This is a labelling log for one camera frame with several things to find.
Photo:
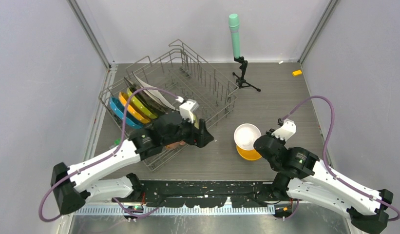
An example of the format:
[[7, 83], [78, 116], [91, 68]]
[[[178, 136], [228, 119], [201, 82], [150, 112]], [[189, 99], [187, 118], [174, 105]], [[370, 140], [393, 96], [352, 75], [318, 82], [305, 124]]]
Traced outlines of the white bowl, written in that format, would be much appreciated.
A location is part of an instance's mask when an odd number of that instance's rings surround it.
[[234, 131], [234, 142], [242, 150], [254, 150], [254, 142], [261, 136], [260, 130], [253, 124], [244, 123]]

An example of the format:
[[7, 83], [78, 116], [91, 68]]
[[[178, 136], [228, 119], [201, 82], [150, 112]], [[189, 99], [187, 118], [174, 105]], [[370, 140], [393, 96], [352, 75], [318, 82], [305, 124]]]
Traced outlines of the orange polka dot plate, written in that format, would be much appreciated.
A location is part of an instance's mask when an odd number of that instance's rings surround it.
[[145, 117], [144, 115], [139, 113], [138, 109], [132, 106], [132, 101], [128, 105], [126, 105], [128, 98], [129, 96], [126, 93], [119, 92], [118, 99], [123, 107], [127, 109], [128, 113], [130, 113], [135, 119], [143, 124], [149, 123], [151, 120], [148, 117]]

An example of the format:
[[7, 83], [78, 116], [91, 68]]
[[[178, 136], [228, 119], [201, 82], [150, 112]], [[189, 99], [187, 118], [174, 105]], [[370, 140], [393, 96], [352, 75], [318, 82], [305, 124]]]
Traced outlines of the yellow green mug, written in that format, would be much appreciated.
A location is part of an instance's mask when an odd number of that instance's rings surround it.
[[194, 121], [193, 124], [194, 124], [195, 128], [199, 129], [199, 120], [195, 113], [193, 113], [193, 121]]

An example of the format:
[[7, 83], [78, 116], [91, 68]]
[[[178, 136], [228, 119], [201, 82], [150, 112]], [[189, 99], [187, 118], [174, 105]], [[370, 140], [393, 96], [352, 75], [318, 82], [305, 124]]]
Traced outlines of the blue polka dot plate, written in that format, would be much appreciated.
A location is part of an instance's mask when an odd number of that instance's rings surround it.
[[[121, 120], [123, 120], [124, 117], [124, 107], [123, 105], [120, 103], [120, 101], [115, 98], [115, 97], [110, 97], [109, 100], [109, 106], [111, 108], [111, 110], [113, 111], [113, 113], [120, 118]], [[134, 128], [134, 129], [140, 129], [143, 127], [143, 124], [141, 122], [139, 122], [137, 119], [135, 119], [130, 113], [126, 113], [126, 118], [125, 118], [125, 123]]]

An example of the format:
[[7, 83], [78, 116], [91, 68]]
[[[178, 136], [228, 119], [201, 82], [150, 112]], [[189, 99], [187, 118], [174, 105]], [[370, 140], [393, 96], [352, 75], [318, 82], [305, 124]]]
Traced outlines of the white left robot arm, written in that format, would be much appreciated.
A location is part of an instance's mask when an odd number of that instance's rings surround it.
[[112, 197], [136, 202], [143, 194], [137, 176], [125, 176], [117, 180], [103, 180], [103, 177], [155, 156], [173, 143], [182, 141], [203, 148], [213, 140], [204, 119], [191, 123], [188, 119], [182, 119], [177, 112], [165, 114], [143, 128], [134, 130], [116, 148], [79, 164], [67, 166], [61, 162], [55, 165], [51, 187], [58, 210], [60, 214], [67, 215], [79, 210], [87, 202]]

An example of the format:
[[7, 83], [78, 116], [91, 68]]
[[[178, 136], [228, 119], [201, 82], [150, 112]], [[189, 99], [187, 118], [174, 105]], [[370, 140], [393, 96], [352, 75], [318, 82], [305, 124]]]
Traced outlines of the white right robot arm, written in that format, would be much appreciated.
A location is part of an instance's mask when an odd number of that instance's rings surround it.
[[386, 189], [373, 190], [355, 181], [340, 182], [345, 176], [325, 167], [324, 161], [302, 147], [285, 147], [285, 141], [271, 133], [259, 137], [254, 149], [277, 172], [271, 193], [277, 200], [305, 200], [334, 211], [359, 230], [380, 234], [389, 222], [387, 206], [393, 193]]

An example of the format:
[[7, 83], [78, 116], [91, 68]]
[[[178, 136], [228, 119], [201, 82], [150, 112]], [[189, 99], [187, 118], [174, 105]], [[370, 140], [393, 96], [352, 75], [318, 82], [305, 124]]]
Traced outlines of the green polka dot plate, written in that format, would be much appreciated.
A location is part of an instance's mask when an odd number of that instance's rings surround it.
[[144, 117], [149, 119], [158, 118], [157, 113], [154, 111], [152, 107], [148, 105], [148, 103], [143, 99], [141, 93], [137, 93], [132, 97], [131, 100], [132, 105], [137, 109], [137, 111]]

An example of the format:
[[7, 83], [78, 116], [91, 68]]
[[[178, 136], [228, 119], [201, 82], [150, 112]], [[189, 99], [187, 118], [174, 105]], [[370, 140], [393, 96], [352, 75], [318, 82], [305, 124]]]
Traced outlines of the square floral plate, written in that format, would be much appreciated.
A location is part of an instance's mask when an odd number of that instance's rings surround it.
[[141, 96], [148, 103], [148, 105], [154, 109], [154, 111], [157, 113], [158, 117], [162, 116], [170, 111], [168, 108], [164, 108], [164, 107], [160, 106], [159, 104], [157, 104], [155, 101], [153, 101], [146, 93], [144, 93], [144, 91], [140, 91], [139, 93], [141, 93]]

